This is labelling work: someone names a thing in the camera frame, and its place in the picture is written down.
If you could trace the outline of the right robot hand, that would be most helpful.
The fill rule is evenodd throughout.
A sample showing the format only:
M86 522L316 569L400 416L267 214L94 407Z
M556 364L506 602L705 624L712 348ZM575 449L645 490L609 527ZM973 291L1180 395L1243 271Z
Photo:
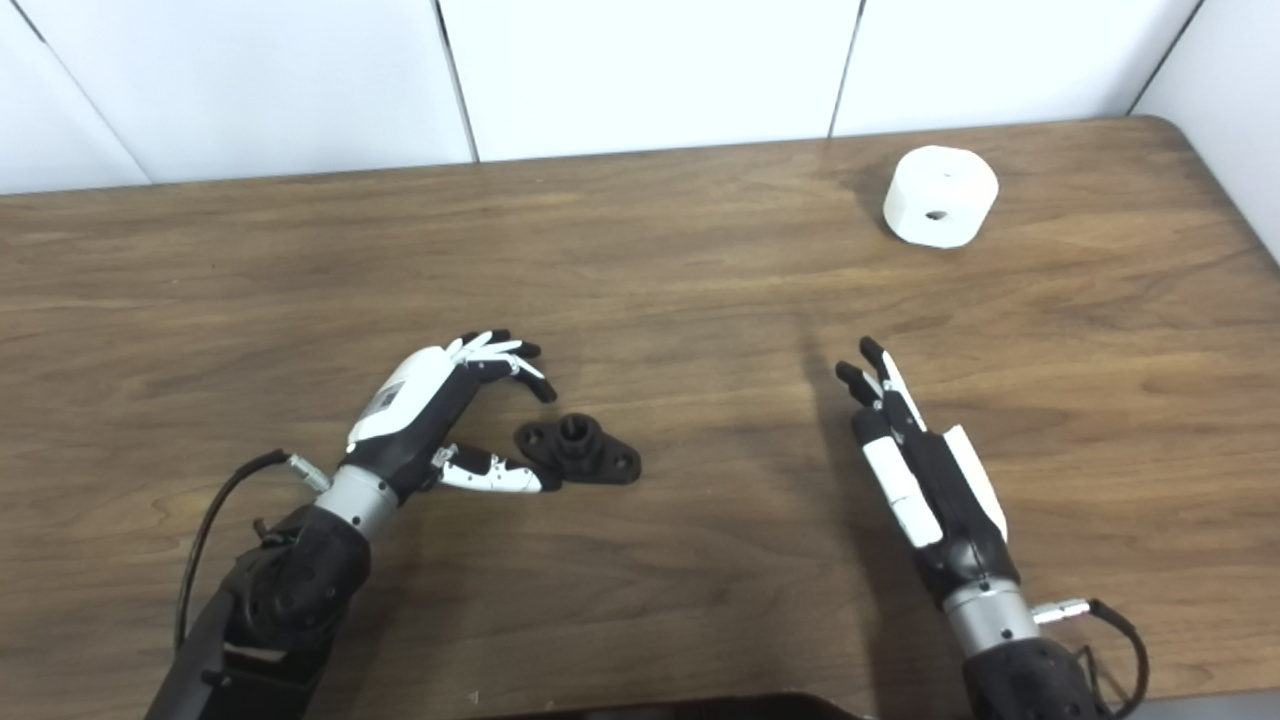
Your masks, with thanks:
M931 429L893 356L870 336L859 351L870 372L835 366L860 405L852 436L933 603L969 585L1020 583L1007 519L966 432Z

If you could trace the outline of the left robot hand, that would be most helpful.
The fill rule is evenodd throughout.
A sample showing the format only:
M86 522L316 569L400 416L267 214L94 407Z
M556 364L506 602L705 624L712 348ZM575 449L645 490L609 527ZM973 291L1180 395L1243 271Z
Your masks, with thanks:
M371 474L404 503L416 492L453 486L493 493L556 492L544 471L448 438L492 382L513 379L543 404L557 392L532 365L541 348L509 331L472 332L411 354L383 383L347 438L340 468Z

